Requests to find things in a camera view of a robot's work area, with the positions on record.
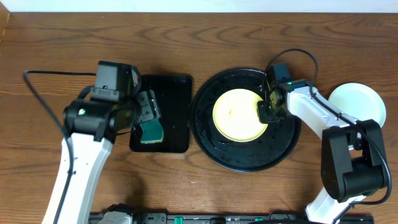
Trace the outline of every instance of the yellow plate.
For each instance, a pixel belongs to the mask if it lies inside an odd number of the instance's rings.
[[[213,121],[226,138],[237,142],[255,140],[267,129],[259,121],[257,102],[262,98],[255,92],[235,89],[222,94],[213,108]]]

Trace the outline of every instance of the black round plate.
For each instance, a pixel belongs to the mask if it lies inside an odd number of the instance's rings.
[[[213,107],[226,91],[243,88],[264,96],[264,72],[236,68],[211,77],[192,103],[190,124],[193,136],[208,157],[236,171],[259,171],[275,166],[290,154],[300,136],[301,120],[296,117],[270,123],[264,133],[249,142],[235,142],[218,132],[213,122]]]

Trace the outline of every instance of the black tray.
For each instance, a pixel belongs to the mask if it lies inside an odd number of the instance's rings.
[[[211,159],[236,171],[259,171],[275,166],[295,147],[300,136],[301,120],[287,118],[268,124],[266,131],[249,142],[235,142],[218,132],[213,122],[213,107],[226,91],[243,88],[265,96],[261,70],[236,68],[210,78],[192,103],[190,123],[196,142]]]
[[[186,75],[143,75],[141,90],[153,90],[164,130],[160,143],[141,144],[142,129],[132,129],[130,149],[134,152],[185,152],[189,145],[189,107],[192,79]]]

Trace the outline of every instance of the white wall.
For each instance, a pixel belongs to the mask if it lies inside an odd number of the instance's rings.
[[[398,12],[398,0],[0,0],[10,12]]]

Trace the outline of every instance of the white bowl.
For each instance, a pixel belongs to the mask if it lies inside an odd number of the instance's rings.
[[[386,106],[381,97],[370,87],[359,83],[347,83],[336,88],[329,102],[342,112],[361,121],[373,119],[380,127],[386,121]]]

